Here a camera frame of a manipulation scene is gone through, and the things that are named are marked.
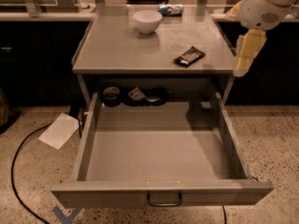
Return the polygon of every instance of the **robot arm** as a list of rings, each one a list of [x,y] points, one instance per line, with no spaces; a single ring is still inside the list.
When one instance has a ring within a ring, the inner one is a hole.
[[[243,77],[266,42],[265,31],[278,26],[292,10],[296,0],[242,0],[239,19],[249,31],[237,42],[236,77]]]

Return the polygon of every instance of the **gray tabletop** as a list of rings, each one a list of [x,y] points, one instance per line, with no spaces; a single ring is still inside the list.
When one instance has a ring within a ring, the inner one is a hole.
[[[154,34],[141,34],[133,14],[158,6],[100,7],[75,61],[76,74],[232,74],[235,57],[205,7],[187,6],[163,17]],[[186,68],[174,59],[191,46],[206,56]]]

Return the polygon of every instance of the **black packet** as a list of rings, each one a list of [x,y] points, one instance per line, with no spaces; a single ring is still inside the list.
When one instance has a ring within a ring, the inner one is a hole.
[[[195,47],[191,47],[185,53],[177,57],[175,59],[175,63],[189,67],[193,63],[197,62],[199,59],[203,58],[205,55],[206,54],[203,51]]]

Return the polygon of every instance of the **concrete floor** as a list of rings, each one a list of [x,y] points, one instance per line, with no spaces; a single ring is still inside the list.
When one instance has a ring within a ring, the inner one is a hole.
[[[275,189],[254,206],[226,206],[227,223],[298,223],[299,217],[299,106],[227,106],[252,174],[270,180]],[[22,139],[53,122],[69,107],[23,107],[18,121],[0,134],[0,222],[41,223],[21,207],[10,185],[10,166]],[[60,223],[52,213],[64,209],[50,189],[71,176],[79,134],[56,150],[34,134],[16,162],[15,182],[23,201],[49,223]],[[74,223],[224,223],[220,206],[143,209],[84,209]]]

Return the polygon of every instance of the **blue tape marking on floor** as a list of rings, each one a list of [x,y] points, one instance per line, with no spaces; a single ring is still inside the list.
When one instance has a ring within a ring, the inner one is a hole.
[[[55,206],[52,210],[52,212],[55,214],[55,216],[61,221],[62,224],[72,224],[73,220],[76,218],[76,216],[82,211],[82,208],[76,208],[70,216],[65,216],[62,210],[59,209],[58,206]]]

